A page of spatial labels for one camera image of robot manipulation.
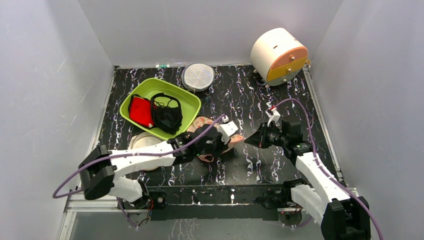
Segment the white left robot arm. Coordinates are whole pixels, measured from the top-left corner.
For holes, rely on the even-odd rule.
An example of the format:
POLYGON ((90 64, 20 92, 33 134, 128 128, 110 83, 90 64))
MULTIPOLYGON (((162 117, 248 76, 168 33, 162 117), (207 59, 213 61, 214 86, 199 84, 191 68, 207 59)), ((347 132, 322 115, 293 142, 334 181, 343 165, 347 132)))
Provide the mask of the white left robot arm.
POLYGON ((129 150, 96 147, 78 166, 86 200, 115 196, 144 208, 149 203, 146 185, 126 175, 191 162, 200 155, 220 155, 238 131, 232 123, 206 124, 195 132, 184 132, 160 143, 129 150))

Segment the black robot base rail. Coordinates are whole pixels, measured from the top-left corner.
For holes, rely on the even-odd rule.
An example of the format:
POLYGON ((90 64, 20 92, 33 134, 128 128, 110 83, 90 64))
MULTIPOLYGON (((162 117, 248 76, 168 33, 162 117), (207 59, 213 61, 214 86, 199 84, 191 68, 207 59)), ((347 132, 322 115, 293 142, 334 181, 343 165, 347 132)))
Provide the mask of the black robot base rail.
POLYGON ((139 207, 123 199, 117 208, 136 224, 176 219, 261 219, 299 228, 312 218, 299 205, 286 202, 282 184, 149 186, 149 201, 139 207))

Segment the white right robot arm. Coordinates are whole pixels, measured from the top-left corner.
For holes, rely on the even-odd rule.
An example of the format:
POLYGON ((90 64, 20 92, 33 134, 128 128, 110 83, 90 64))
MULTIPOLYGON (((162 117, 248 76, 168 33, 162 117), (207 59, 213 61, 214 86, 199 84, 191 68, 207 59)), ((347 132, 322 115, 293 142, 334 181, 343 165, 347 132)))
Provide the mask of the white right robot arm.
POLYGON ((285 117, 280 126, 264 122, 244 142, 260 149, 281 147, 284 156, 306 177, 285 181, 280 193, 257 198, 263 205, 302 207, 319 224, 326 240, 371 239, 368 202, 337 185, 312 144, 304 140, 300 121, 285 117))

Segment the floral mesh laundry bag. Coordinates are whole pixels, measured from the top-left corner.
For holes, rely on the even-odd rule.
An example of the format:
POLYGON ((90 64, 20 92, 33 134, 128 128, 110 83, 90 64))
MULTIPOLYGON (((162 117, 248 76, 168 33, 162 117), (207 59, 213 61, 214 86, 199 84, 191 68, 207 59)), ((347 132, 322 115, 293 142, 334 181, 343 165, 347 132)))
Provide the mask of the floral mesh laundry bag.
POLYGON ((245 140, 237 133, 234 122, 218 124, 203 116, 197 117, 187 131, 191 139, 200 137, 192 146, 197 150, 198 158, 207 163, 217 160, 245 140))

